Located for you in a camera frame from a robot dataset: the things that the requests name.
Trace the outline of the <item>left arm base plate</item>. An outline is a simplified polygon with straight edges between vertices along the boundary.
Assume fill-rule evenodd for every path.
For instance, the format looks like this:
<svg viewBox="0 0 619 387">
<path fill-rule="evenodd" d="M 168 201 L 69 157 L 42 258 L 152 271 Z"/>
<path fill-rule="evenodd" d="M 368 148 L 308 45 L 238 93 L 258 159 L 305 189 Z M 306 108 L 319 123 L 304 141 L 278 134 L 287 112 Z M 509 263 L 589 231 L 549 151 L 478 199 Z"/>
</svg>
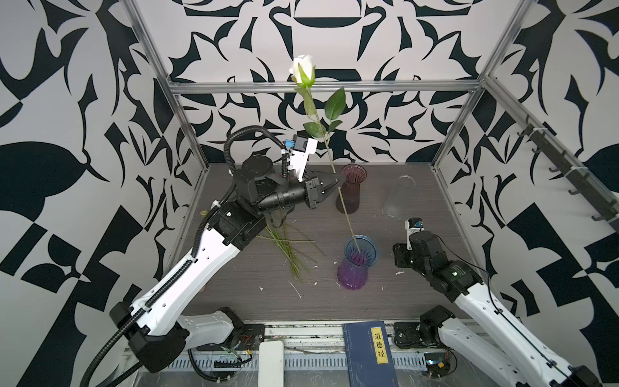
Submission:
<svg viewBox="0 0 619 387">
<path fill-rule="evenodd" d="M 241 330 L 235 329 L 230 340 L 221 344 L 205 344 L 198 347 L 200 352 L 227 351 L 234 349 L 237 352 L 256 351 L 264 341 L 266 326 L 262 323 L 245 324 Z"/>
</svg>

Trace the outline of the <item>purple blue glass vase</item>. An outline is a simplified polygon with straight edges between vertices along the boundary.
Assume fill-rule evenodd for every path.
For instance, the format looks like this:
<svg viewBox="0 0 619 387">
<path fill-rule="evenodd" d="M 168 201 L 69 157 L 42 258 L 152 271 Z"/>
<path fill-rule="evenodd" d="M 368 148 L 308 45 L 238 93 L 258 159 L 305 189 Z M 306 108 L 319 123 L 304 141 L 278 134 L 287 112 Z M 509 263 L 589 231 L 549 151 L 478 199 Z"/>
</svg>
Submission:
<svg viewBox="0 0 619 387">
<path fill-rule="evenodd" d="M 355 235 L 346 242 L 343 252 L 337 280 L 346 289 L 359 290 L 365 286 L 369 269 L 378 260 L 377 246 L 371 238 Z"/>
</svg>

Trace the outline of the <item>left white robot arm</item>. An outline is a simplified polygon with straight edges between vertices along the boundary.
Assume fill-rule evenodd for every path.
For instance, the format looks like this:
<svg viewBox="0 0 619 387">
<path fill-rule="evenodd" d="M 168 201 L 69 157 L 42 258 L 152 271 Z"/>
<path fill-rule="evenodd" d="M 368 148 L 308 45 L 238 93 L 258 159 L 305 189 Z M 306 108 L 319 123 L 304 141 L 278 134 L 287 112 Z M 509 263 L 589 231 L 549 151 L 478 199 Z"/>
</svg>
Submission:
<svg viewBox="0 0 619 387">
<path fill-rule="evenodd" d="M 191 250 L 145 295 L 118 303 L 111 318 L 118 330 L 87 367 L 80 384 L 94 372 L 121 338 L 138 362 L 111 382 L 116 386 L 140 368 L 155 373 L 180 354 L 203 345 L 234 348 L 243 333 L 242 320 L 229 308 L 185 316 L 185 308 L 223 266 L 238 256 L 267 226 L 274 211 L 304 203 L 316 208 L 343 185 L 343 177 L 305 167 L 275 171 L 267 156 L 252 156 L 241 167 L 229 164 L 232 184 L 201 221 Z"/>
</svg>

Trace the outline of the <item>dark maroon glass vase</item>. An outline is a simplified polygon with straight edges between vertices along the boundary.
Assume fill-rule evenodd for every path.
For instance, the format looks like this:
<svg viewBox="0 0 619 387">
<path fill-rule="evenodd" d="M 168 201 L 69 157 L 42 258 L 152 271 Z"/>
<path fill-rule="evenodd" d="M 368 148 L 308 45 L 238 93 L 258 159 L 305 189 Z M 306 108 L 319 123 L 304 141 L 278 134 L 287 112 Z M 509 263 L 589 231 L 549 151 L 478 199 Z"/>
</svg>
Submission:
<svg viewBox="0 0 619 387">
<path fill-rule="evenodd" d="M 359 164 L 348 164 L 343 167 L 341 174 L 345 182 L 341 186 L 343 199 L 336 198 L 336 208 L 340 213 L 347 211 L 354 214 L 359 210 L 360 186 L 367 179 L 367 170 Z"/>
</svg>

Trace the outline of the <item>white rose stem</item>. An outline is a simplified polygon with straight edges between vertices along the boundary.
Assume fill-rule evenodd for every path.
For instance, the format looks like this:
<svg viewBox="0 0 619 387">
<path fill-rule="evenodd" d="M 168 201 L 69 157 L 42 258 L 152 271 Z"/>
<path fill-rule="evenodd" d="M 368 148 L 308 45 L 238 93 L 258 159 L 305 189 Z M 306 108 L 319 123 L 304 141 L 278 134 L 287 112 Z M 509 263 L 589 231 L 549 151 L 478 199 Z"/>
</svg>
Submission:
<svg viewBox="0 0 619 387">
<path fill-rule="evenodd" d="M 325 154 L 328 157 L 332 173 L 336 173 L 334 159 L 330 150 L 332 132 L 342 123 L 339 120 L 346 105 L 345 88 L 341 87 L 332 93 L 324 107 L 324 114 L 320 115 L 314 103 L 312 87 L 316 82 L 316 66 L 311 55 L 301 55 L 293 59 L 290 67 L 291 79 L 295 84 L 294 90 L 303 100 L 305 116 L 309 121 L 303 124 L 304 130 L 315 140 L 322 141 Z"/>
</svg>

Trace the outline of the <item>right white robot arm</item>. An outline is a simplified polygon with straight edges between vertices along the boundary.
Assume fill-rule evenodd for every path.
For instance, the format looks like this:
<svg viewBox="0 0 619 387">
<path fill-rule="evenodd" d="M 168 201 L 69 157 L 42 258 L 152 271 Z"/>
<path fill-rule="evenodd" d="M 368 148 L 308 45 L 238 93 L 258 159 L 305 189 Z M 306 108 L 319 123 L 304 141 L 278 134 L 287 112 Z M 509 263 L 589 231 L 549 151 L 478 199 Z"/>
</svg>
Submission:
<svg viewBox="0 0 619 387">
<path fill-rule="evenodd" d="M 469 360 L 500 386 L 599 386 L 585 366 L 573 366 L 551 350 L 493 295 L 488 282 L 466 261 L 453 261 L 440 238 L 420 227 L 393 245 L 394 264 L 420 274 L 472 318 L 492 339 L 488 343 L 443 306 L 420 318 L 419 337 Z"/>
</svg>

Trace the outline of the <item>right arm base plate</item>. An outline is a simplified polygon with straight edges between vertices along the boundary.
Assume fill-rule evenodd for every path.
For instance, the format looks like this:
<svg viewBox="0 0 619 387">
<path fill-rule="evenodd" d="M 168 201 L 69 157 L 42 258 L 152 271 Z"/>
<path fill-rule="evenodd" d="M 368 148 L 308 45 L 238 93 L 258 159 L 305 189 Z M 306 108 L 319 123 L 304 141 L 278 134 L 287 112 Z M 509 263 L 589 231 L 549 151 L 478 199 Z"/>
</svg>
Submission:
<svg viewBox="0 0 619 387">
<path fill-rule="evenodd" d="M 393 324 L 393 343 L 401 349 L 429 348 L 436 345 L 430 325 L 424 322 Z"/>
</svg>

